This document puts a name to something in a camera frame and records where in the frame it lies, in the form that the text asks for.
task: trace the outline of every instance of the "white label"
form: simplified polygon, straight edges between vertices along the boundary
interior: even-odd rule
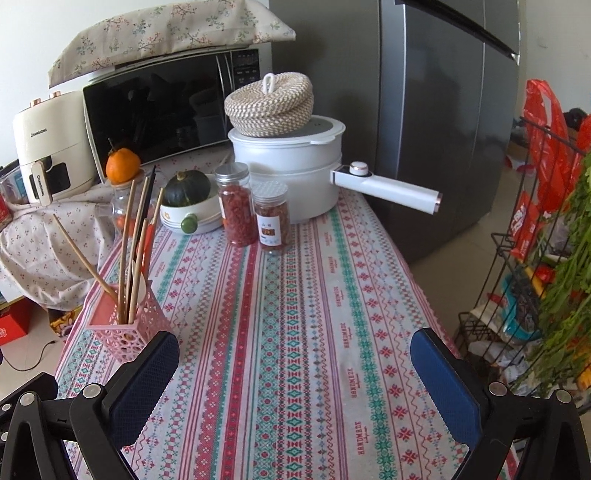
[[[222,218],[225,220],[226,219],[226,212],[223,211],[222,197],[218,197],[217,199],[220,201],[220,210],[222,211]]]
[[[279,217],[256,216],[259,226],[259,239],[263,245],[278,247],[281,245],[281,222]]]

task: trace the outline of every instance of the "gray refrigerator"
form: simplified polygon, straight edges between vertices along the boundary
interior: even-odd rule
[[[269,0],[295,29],[275,72],[307,74],[345,123],[343,161],[443,193],[429,216],[368,200],[408,262],[491,209],[517,97],[517,0]]]

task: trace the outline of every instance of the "pink plastic basket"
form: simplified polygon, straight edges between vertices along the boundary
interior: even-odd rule
[[[161,330],[173,333],[168,320],[152,292],[151,282],[146,296],[138,303],[132,325],[117,324],[117,306],[113,299],[102,293],[95,313],[87,325],[119,362],[135,360],[142,349]]]

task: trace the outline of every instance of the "floor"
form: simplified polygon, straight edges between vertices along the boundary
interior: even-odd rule
[[[492,211],[474,227],[411,266],[415,279],[450,335],[458,327],[458,312],[474,306],[495,253],[490,234],[506,230],[518,188],[519,175],[505,168]],[[39,360],[43,346],[51,340],[57,343],[47,347],[34,370],[17,372],[6,362],[0,365],[0,398],[42,371],[55,372],[63,342],[49,327],[47,313],[37,308],[29,334],[3,346],[2,353],[15,367],[30,368]],[[591,413],[582,417],[582,423],[591,445]]]

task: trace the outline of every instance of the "blue gripper pad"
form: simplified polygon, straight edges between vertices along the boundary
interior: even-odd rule
[[[431,329],[418,330],[413,335],[411,360],[454,440],[473,450],[482,435],[480,405],[450,364],[458,360],[439,338],[430,338],[428,330],[435,335]]]
[[[109,434],[116,448],[133,445],[178,367],[179,347],[172,333],[159,332],[131,363],[103,400]]]

